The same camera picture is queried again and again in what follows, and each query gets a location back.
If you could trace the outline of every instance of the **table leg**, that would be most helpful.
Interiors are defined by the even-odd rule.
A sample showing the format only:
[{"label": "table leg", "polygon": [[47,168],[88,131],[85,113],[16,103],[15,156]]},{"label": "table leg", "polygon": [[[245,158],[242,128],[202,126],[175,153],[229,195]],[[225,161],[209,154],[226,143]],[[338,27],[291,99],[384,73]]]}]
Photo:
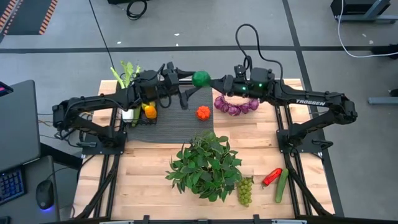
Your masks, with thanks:
[{"label": "table leg", "polygon": [[80,170],[83,159],[77,158],[76,156],[67,154],[65,152],[54,149],[44,143],[40,143],[41,156],[52,156],[54,162],[67,166],[69,168]]}]

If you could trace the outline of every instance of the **white cable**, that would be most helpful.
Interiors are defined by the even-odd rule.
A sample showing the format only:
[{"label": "white cable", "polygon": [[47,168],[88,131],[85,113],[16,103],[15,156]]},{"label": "white cable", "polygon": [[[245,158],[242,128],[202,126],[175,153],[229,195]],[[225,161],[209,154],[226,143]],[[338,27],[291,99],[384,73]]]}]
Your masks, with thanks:
[{"label": "white cable", "polygon": [[337,33],[338,33],[338,38],[339,38],[339,40],[340,40],[341,46],[343,47],[344,51],[345,51],[349,56],[354,57],[354,58],[369,58],[369,57],[382,57],[382,56],[384,57],[384,56],[391,56],[391,55],[397,55],[397,54],[398,54],[398,52],[391,53],[391,54],[366,55],[366,56],[356,56],[356,55],[350,54],[350,53],[347,51],[346,47],[344,46],[343,41],[341,40],[341,36],[340,36],[340,24],[341,24],[341,17],[342,17],[342,15],[343,15],[343,11],[344,11],[344,0],[341,0],[341,13],[340,13],[340,17],[338,18]]}]

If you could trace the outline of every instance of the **green ball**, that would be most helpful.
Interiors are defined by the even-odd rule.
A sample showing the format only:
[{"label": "green ball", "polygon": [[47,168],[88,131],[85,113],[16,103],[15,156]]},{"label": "green ball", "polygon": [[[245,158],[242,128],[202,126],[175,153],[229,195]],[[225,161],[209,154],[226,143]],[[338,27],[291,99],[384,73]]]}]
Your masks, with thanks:
[{"label": "green ball", "polygon": [[210,84],[210,75],[206,71],[197,71],[192,76],[192,83],[196,87],[203,87]]}]

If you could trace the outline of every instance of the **red object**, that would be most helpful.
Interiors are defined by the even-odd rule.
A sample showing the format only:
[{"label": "red object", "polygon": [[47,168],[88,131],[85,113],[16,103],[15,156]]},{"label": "red object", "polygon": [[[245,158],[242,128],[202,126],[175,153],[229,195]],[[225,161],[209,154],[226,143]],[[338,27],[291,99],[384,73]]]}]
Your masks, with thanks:
[{"label": "red object", "polygon": [[211,111],[207,106],[199,106],[197,109],[197,118],[201,121],[206,121],[210,118]]},{"label": "red object", "polygon": [[262,181],[263,184],[268,186],[272,181],[274,181],[280,174],[282,173],[281,168],[276,168],[274,171],[272,171],[264,180]]}]

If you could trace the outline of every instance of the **red pepper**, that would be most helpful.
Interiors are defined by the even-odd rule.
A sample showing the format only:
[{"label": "red pepper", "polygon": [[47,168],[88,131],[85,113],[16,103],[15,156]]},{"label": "red pepper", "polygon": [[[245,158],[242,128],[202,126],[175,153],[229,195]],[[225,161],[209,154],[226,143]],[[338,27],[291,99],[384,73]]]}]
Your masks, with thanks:
[{"label": "red pepper", "polygon": [[281,168],[276,168],[274,171],[272,171],[264,180],[262,181],[263,184],[268,186],[272,181],[274,181],[280,174],[282,173]]}]

